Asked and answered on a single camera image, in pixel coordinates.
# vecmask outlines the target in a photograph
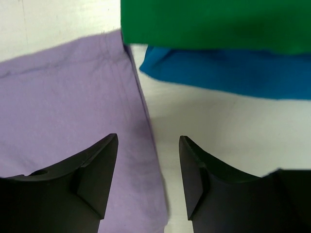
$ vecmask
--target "blue fabric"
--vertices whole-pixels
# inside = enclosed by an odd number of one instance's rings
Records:
[[[140,70],[161,81],[245,96],[311,100],[311,54],[149,46]]]

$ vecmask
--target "white table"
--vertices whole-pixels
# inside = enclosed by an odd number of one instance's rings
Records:
[[[0,60],[120,27],[119,0],[1,0]],[[137,67],[145,46],[133,46]],[[238,97],[161,83],[139,73],[167,191],[166,233],[191,233],[178,139],[254,175],[278,167],[311,168],[311,102]]]

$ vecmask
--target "table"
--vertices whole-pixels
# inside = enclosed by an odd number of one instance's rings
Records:
[[[120,27],[118,0],[3,0],[0,60]],[[132,46],[136,66],[145,46]],[[311,102],[260,100],[161,83],[139,72],[165,189],[165,233],[192,233],[178,140],[187,135],[230,165],[262,176],[278,167],[311,168]]]

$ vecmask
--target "blue cloth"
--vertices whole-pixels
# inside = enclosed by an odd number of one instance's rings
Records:
[[[311,54],[149,46],[140,70],[161,81],[245,96],[311,100]]]

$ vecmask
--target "black plastic part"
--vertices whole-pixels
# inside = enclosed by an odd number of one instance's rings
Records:
[[[97,233],[117,151],[110,134],[30,176],[0,178],[0,233]]]
[[[311,171],[242,172],[186,136],[179,154],[194,233],[310,233]]]

